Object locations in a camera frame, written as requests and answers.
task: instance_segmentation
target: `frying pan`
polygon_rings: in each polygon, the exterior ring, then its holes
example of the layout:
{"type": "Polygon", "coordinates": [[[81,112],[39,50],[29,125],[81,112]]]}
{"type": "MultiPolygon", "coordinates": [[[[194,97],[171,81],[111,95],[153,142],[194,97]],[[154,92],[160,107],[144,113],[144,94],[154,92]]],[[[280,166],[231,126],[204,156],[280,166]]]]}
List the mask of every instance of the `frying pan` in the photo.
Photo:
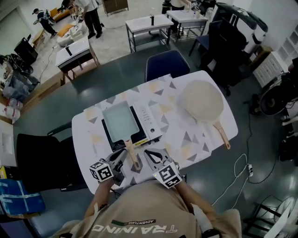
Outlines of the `frying pan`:
{"type": "Polygon", "coordinates": [[[131,135],[140,131],[134,115],[127,101],[113,105],[102,111],[103,118],[107,125],[108,133],[113,142],[123,140],[136,170],[140,170],[140,164],[136,158],[131,135]]]}
{"type": "Polygon", "coordinates": [[[183,102],[185,109],[196,120],[213,124],[229,150],[231,145],[219,121],[224,110],[221,93],[207,81],[194,80],[184,88],[183,102]]]}

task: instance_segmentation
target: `black pants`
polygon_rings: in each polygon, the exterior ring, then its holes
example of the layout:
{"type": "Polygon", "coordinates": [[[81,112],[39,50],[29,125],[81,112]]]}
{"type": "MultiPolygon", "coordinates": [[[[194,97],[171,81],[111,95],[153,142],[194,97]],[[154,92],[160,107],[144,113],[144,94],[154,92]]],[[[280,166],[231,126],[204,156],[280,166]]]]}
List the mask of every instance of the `black pants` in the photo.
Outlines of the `black pants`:
{"type": "Polygon", "coordinates": [[[42,27],[43,27],[47,32],[49,32],[51,35],[54,35],[54,34],[56,33],[56,31],[51,27],[50,24],[48,24],[48,23],[42,23],[41,25],[42,25],[42,27]]]}
{"type": "MultiPolygon", "coordinates": [[[[183,7],[175,7],[172,5],[172,11],[180,11],[180,10],[184,10],[184,6],[183,7]]],[[[171,30],[173,32],[176,32],[179,23],[178,23],[178,21],[175,21],[173,19],[172,19],[172,22],[174,23],[174,25],[171,26],[171,30]]]]}
{"type": "Polygon", "coordinates": [[[101,22],[99,21],[97,9],[94,9],[90,12],[86,12],[85,23],[86,23],[86,26],[88,27],[89,34],[93,34],[94,29],[96,30],[97,33],[102,31],[102,26],[101,26],[101,22]]]}

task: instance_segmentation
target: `pan handle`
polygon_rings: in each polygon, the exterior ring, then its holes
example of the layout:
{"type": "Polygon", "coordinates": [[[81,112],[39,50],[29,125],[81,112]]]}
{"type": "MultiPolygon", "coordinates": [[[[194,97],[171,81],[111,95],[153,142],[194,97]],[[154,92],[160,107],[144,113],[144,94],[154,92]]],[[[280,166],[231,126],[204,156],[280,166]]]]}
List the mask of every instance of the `pan handle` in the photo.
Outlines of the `pan handle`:
{"type": "Polygon", "coordinates": [[[134,145],[132,144],[132,141],[131,140],[128,140],[128,141],[125,141],[124,142],[126,148],[127,148],[127,151],[129,152],[130,154],[130,157],[131,157],[131,160],[135,166],[135,169],[137,171],[140,171],[141,170],[141,166],[139,164],[139,161],[135,155],[135,149],[134,149],[134,145]]]}
{"type": "Polygon", "coordinates": [[[220,124],[220,121],[217,121],[213,124],[213,126],[218,130],[218,132],[220,133],[222,139],[223,139],[223,142],[225,144],[225,147],[229,150],[231,149],[231,145],[229,143],[229,140],[227,138],[227,135],[225,134],[224,132],[224,129],[222,127],[222,125],[220,124]]]}

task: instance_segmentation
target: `white table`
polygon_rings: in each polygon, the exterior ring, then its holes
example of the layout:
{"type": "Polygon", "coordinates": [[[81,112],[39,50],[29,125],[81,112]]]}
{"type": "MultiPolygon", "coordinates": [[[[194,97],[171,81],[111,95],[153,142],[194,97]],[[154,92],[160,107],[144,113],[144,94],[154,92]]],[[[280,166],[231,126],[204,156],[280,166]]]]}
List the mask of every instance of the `white table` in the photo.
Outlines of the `white table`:
{"type": "MultiPolygon", "coordinates": [[[[128,157],[125,159],[122,167],[125,179],[120,186],[114,185],[114,189],[153,178],[153,172],[143,155],[145,149],[166,149],[169,156],[179,163],[181,169],[209,157],[214,149],[224,144],[212,124],[196,122],[181,106],[181,92],[193,80],[208,81],[219,90],[205,71],[175,79],[163,76],[104,100],[74,116],[72,120],[74,150],[82,175],[92,193],[95,193],[98,182],[91,175],[89,167],[100,158],[105,159],[112,151],[102,126],[102,110],[121,101],[134,102],[141,99],[147,101],[163,135],[159,142],[135,149],[142,164],[140,173],[132,170],[132,162],[128,157]]],[[[237,135],[238,128],[226,99],[223,95],[222,97],[224,110],[220,122],[228,139],[232,139],[237,135]]]]}
{"type": "Polygon", "coordinates": [[[72,71],[75,77],[73,69],[80,66],[81,70],[83,70],[82,64],[88,60],[93,59],[97,66],[100,65],[87,36],[70,44],[68,47],[72,55],[69,55],[65,48],[58,51],[56,55],[56,66],[69,80],[72,79],[69,77],[68,72],[72,71]]]}
{"type": "Polygon", "coordinates": [[[153,26],[151,25],[150,16],[128,20],[125,23],[131,53],[136,52],[137,46],[147,44],[152,41],[160,40],[164,44],[163,40],[166,39],[166,44],[168,44],[170,29],[168,29],[167,33],[162,31],[162,29],[170,28],[170,26],[174,24],[162,14],[154,16],[153,26]],[[153,37],[150,35],[150,32],[155,30],[159,30],[159,34],[153,37]]]}
{"type": "Polygon", "coordinates": [[[198,36],[194,29],[201,29],[202,35],[208,21],[208,19],[201,14],[197,17],[192,10],[167,11],[167,16],[179,23],[178,32],[174,36],[176,41],[198,36]]]}

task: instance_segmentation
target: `beige frying pan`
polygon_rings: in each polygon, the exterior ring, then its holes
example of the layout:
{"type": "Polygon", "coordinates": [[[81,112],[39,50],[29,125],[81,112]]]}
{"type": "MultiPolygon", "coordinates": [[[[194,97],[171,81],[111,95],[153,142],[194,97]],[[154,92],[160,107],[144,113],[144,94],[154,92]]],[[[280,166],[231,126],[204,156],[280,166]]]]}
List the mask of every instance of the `beige frying pan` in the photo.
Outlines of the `beige frying pan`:
{"type": "Polygon", "coordinates": [[[231,145],[219,121],[224,110],[221,93],[207,81],[194,80],[184,88],[183,102],[185,109],[196,120],[213,124],[229,150],[231,145]]]}

